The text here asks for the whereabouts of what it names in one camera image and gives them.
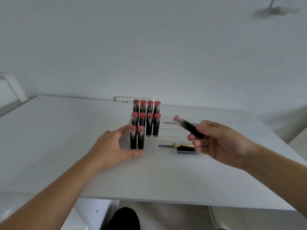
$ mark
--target person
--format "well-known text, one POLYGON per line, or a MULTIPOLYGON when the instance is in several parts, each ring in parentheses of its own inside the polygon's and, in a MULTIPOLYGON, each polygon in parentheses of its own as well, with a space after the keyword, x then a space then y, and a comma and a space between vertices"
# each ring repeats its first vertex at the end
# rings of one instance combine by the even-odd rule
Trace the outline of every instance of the person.
MULTIPOLYGON (((188 135, 195 151, 244 170, 307 217, 307 167, 273 152, 219 123, 202 121, 196 129, 205 139, 188 135)), ((0 230, 60 229, 84 186, 99 170, 142 156, 142 150, 122 150, 119 139, 128 125, 106 131, 90 151, 59 178, 0 224, 0 230)), ((140 229, 136 213, 119 209, 106 229, 140 229)))

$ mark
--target person's leg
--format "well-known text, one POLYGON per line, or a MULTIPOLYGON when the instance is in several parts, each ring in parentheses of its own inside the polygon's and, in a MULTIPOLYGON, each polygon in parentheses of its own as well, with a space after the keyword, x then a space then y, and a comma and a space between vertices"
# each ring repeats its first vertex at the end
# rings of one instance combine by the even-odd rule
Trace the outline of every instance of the person's leg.
POLYGON ((118 209, 117 212, 115 212, 104 230, 126 228, 131 230, 140 230, 140 221, 138 220, 138 216, 133 209, 122 207, 121 209, 118 209))

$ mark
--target lipstick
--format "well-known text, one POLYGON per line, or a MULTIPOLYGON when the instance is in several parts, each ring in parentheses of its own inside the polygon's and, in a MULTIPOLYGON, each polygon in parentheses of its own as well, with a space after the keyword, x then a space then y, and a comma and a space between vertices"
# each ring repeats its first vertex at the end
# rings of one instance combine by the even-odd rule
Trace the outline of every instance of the lipstick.
POLYGON ((138 127, 138 149, 144 148, 144 140, 145 140, 145 127, 138 127))
POLYGON ((146 112, 146 100, 141 100, 140 103, 141 103, 140 113, 146 112))
POLYGON ((144 126, 145 127, 145 120, 146 120, 146 113, 145 112, 141 112, 140 113, 139 126, 144 126))
POLYGON ((146 135, 151 135, 153 128, 153 113, 147 113, 147 122, 146 122, 146 135))
POLYGON ((138 113, 136 111, 132 112, 132 123, 131 125, 136 126, 136 134, 138 134, 138 113))
POLYGON ((161 102, 159 102, 159 101, 155 101, 154 102, 154 115, 156 114, 156 113, 160 113, 160 104, 161 104, 161 102))
POLYGON ((147 101, 147 114, 153 112, 153 103, 154 102, 152 100, 147 101))
POLYGON ((160 118, 161 118, 161 114, 159 113, 154 114, 153 136, 158 136, 159 134, 160 118))
POLYGON ((173 121, 182 126, 184 129, 187 129, 189 132, 191 132, 194 136, 198 137, 199 139, 203 139, 205 137, 204 134, 201 134, 199 131, 196 130, 196 127, 193 124, 189 123, 187 120, 179 118, 178 115, 174 117, 173 121))
POLYGON ((130 148, 136 149, 136 126, 130 126, 130 148))
POLYGON ((133 112, 137 112, 138 114, 140 112, 139 102, 137 99, 133 100, 133 112))

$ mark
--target person's right arm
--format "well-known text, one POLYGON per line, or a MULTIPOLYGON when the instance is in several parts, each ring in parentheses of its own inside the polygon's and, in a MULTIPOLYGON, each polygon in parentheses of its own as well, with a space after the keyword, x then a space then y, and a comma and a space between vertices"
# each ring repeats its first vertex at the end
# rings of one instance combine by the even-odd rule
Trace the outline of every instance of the person's right arm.
POLYGON ((202 121, 196 129, 207 139, 193 140, 195 151, 242 169, 307 217, 307 167, 249 140, 230 127, 202 121))

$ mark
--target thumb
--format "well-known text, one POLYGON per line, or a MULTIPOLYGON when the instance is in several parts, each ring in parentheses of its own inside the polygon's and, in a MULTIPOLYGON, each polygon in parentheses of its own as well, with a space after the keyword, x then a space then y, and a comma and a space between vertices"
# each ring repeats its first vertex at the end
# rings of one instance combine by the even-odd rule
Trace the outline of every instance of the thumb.
POLYGON ((132 158, 138 158, 143 155, 142 150, 121 150, 122 160, 129 160, 132 158))
POLYGON ((224 129, 222 128, 196 124, 196 130, 198 130, 202 134, 211 136, 216 139, 221 139, 224 137, 224 129))

